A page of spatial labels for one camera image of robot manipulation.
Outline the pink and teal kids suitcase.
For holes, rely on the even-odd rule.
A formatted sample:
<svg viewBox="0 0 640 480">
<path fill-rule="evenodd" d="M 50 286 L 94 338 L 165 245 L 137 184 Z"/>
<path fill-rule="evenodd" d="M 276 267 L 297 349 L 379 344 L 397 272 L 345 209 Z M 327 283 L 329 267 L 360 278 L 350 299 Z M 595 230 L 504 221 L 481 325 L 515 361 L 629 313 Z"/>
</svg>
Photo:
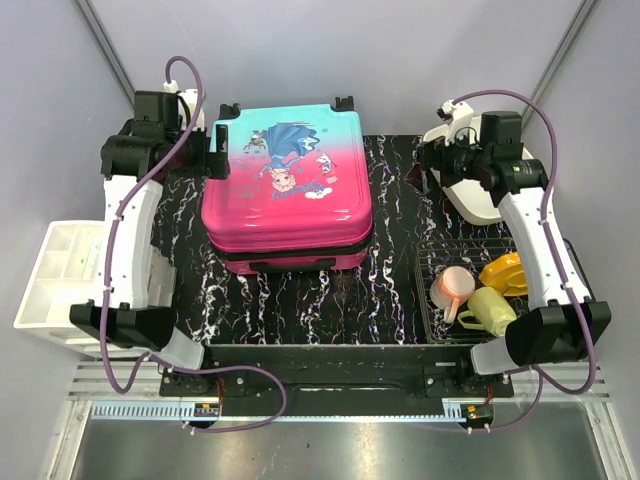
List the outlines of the pink and teal kids suitcase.
<svg viewBox="0 0 640 480">
<path fill-rule="evenodd" d="M 349 270 L 364 261 L 374 215 L 352 97 L 333 105 L 222 105 L 216 122 L 228 125 L 230 175 L 206 182 L 201 218 L 228 270 Z"/>
</svg>

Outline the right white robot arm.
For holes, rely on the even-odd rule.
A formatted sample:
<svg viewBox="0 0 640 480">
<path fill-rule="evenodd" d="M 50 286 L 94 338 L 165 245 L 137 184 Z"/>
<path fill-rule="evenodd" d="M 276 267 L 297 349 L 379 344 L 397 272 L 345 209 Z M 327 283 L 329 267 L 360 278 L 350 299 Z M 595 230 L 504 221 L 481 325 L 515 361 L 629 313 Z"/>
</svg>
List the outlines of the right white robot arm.
<svg viewBox="0 0 640 480">
<path fill-rule="evenodd" d="M 444 103 L 443 125 L 425 133 L 414 175 L 435 176 L 462 217 L 474 225 L 505 222 L 527 282 L 528 312 L 505 334 L 472 348 L 454 384 L 476 396 L 490 375 L 531 365 L 595 359 L 595 344 L 611 322 L 607 302 L 591 294 L 563 241 L 542 163 L 525 151 L 516 112 L 475 115 L 464 101 Z"/>
</svg>

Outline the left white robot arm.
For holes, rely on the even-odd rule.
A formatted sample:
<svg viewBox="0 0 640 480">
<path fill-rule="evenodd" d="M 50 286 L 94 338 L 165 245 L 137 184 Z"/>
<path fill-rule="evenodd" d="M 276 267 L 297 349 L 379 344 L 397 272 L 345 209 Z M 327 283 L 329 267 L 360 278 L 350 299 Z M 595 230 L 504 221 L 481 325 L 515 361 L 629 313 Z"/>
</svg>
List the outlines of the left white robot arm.
<svg viewBox="0 0 640 480">
<path fill-rule="evenodd" d="M 224 152 L 209 150 L 202 94 L 167 83 L 163 91 L 138 91 L 134 115 L 101 148 L 105 218 L 100 265 L 88 299 L 71 306 L 69 319 L 98 340 L 100 354 L 117 349 L 155 356 L 184 368 L 181 384 L 196 396 L 215 386 L 203 363 L 204 348 L 175 325 L 176 269 L 151 243 L 154 217 L 169 172 L 224 179 Z"/>
</svg>

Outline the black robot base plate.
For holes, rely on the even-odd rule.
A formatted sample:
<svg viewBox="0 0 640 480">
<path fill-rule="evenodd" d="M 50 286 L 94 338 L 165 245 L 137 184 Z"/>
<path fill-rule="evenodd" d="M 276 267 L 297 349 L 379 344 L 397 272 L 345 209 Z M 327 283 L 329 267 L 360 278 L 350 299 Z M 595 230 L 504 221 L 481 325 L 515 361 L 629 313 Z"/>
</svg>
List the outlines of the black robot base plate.
<svg viewBox="0 0 640 480">
<path fill-rule="evenodd" d="M 467 346 L 215 345 L 205 366 L 250 365 L 274 374 L 288 391 L 375 389 L 429 398 L 514 395 L 502 375 L 473 375 Z"/>
</svg>

